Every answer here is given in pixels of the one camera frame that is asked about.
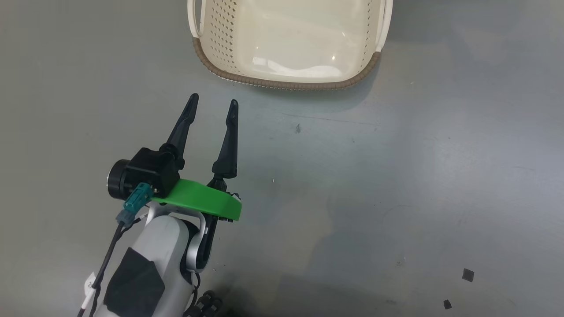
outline white basket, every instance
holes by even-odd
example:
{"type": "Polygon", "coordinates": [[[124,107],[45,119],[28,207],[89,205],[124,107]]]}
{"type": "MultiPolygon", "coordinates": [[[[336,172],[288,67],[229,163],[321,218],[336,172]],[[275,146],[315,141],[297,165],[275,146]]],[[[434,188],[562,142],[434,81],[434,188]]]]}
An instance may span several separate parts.
{"type": "Polygon", "coordinates": [[[216,75],[282,89],[349,87],[374,68],[393,0],[195,0],[196,53],[216,75]]]}

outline concrete floor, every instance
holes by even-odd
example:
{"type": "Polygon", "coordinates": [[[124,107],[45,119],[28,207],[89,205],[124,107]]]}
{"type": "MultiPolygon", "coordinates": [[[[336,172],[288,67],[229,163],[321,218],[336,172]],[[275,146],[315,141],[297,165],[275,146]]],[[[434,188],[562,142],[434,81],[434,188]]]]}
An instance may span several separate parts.
{"type": "Polygon", "coordinates": [[[563,13],[396,0],[369,78],[291,92],[209,73],[183,0],[3,1],[1,315],[77,312],[120,209],[109,168],[157,148],[191,93],[182,176],[204,183],[240,104],[243,216],[204,288],[256,316],[561,315],[563,13]]]}

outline silver bracket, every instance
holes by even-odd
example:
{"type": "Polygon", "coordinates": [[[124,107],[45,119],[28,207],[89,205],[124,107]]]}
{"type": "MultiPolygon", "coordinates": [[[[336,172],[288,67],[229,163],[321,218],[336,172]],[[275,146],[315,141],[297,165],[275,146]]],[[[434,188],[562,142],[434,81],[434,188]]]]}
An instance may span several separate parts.
{"type": "Polygon", "coordinates": [[[194,235],[192,240],[188,245],[188,251],[186,252],[186,269],[192,272],[200,273],[204,270],[204,268],[197,269],[196,268],[196,257],[198,255],[198,248],[204,238],[204,235],[207,233],[205,232],[206,228],[206,219],[201,212],[197,212],[192,209],[187,209],[183,207],[178,207],[170,204],[161,205],[156,201],[151,201],[149,204],[149,214],[147,215],[147,221],[145,226],[149,224],[149,222],[159,216],[168,215],[171,213],[183,214],[188,215],[191,217],[196,217],[200,220],[200,229],[198,233],[194,235]]]}

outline basket rim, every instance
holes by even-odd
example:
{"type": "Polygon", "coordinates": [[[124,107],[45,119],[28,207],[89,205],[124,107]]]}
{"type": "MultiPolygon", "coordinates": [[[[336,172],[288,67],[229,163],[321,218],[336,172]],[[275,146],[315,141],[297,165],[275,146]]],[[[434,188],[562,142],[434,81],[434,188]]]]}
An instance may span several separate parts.
{"type": "Polygon", "coordinates": [[[356,85],[358,82],[366,78],[368,74],[374,69],[376,63],[380,59],[380,52],[374,52],[368,64],[355,76],[339,82],[287,82],[287,81],[274,81],[274,80],[263,80],[260,78],[241,76],[238,74],[233,74],[226,72],[217,66],[215,66],[205,55],[204,49],[199,38],[193,38],[192,42],[194,44],[194,49],[196,50],[196,55],[201,60],[201,62],[209,69],[212,73],[217,76],[241,83],[246,83],[248,85],[276,88],[276,89],[292,89],[292,90],[331,90],[331,89],[343,89],[356,85]]]}

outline green plastic bracket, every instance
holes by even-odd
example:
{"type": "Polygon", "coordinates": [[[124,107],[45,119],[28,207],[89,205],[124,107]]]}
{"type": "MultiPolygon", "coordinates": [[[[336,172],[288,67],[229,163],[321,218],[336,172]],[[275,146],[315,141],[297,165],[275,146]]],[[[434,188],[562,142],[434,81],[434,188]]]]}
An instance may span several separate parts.
{"type": "Polygon", "coordinates": [[[197,210],[234,221],[241,216],[241,202],[228,193],[215,190],[188,179],[181,179],[166,198],[154,201],[197,210]]]}

